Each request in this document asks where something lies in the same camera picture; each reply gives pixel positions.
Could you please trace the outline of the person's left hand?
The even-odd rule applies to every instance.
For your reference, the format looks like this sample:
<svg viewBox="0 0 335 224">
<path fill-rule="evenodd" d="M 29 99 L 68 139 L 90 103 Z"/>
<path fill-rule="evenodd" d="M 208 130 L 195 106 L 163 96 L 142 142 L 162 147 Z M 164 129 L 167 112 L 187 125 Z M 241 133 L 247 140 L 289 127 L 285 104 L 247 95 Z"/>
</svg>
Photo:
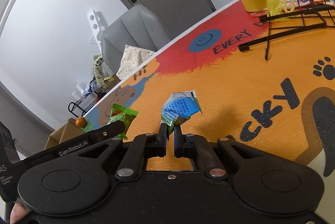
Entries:
<svg viewBox="0 0 335 224">
<path fill-rule="evenodd" d="M 29 210 L 21 203 L 15 203 L 10 214 L 10 224 L 15 224 L 26 215 L 29 214 Z"/>
</svg>

